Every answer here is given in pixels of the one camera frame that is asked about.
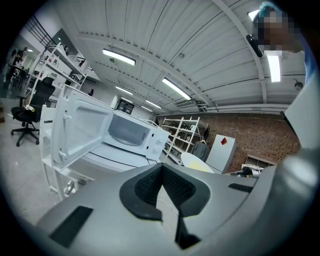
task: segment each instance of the red sticker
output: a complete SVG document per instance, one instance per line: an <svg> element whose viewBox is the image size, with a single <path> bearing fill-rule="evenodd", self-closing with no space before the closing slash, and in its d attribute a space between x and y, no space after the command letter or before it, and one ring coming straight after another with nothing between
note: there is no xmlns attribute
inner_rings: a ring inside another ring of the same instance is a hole
<svg viewBox="0 0 320 256"><path fill-rule="evenodd" d="M226 138L223 138L223 140L221 140L221 144L224 145L227 143L227 139Z"/></svg>

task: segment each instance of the concrete floor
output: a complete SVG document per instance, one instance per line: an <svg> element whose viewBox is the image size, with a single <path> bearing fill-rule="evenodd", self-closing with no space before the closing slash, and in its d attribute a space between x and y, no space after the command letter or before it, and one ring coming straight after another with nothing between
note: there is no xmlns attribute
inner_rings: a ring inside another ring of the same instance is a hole
<svg viewBox="0 0 320 256"><path fill-rule="evenodd" d="M7 190L8 199L12 203L16 214L35 225L38 220L52 207L60 202L58 194L50 191L43 173L40 149L35 139L29 135L16 146L20 133L11 136L12 129L21 128L21 122L11 116L11 108L19 105L18 100L0 99L4 105L5 123L0 123L0 177L1 183ZM160 160L175 165L162 153ZM162 187L158 199L173 206L168 194ZM172 208L161 201L157 201L157 208L162 211L163 228L174 239L178 216Z"/></svg>

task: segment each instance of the white refrigerator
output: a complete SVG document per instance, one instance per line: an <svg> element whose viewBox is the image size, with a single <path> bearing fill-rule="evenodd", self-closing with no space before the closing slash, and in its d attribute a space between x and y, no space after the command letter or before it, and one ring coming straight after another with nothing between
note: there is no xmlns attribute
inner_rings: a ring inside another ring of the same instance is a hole
<svg viewBox="0 0 320 256"><path fill-rule="evenodd" d="M235 138L217 134L206 164L215 174L224 174L228 170L237 148Z"/></svg>

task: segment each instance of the cable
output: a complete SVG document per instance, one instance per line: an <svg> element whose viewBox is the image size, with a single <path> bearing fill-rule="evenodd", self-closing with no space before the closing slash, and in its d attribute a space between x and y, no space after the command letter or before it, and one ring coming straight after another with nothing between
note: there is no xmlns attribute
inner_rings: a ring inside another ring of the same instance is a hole
<svg viewBox="0 0 320 256"><path fill-rule="evenodd" d="M166 204L167 206L170 206L170 207L172 208L172 210L174 211L174 213L175 213L176 215L179 215L179 214L175 211L175 209L174 209L170 204L168 204L168 203L166 203L166 202L164 202L164 201L162 201L162 200L160 200L160 199L157 199L157 200L159 200L160 202Z"/></svg>

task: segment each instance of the microwave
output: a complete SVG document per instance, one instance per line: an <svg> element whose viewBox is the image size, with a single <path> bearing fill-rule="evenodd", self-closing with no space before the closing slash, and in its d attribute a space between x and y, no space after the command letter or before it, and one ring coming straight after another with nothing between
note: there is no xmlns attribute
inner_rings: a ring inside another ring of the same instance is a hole
<svg viewBox="0 0 320 256"><path fill-rule="evenodd" d="M119 110L113 111L103 142L158 160L169 132Z"/></svg>
<svg viewBox="0 0 320 256"><path fill-rule="evenodd" d="M51 128L51 165L60 172L103 143L157 161L168 136L159 126L64 85Z"/></svg>

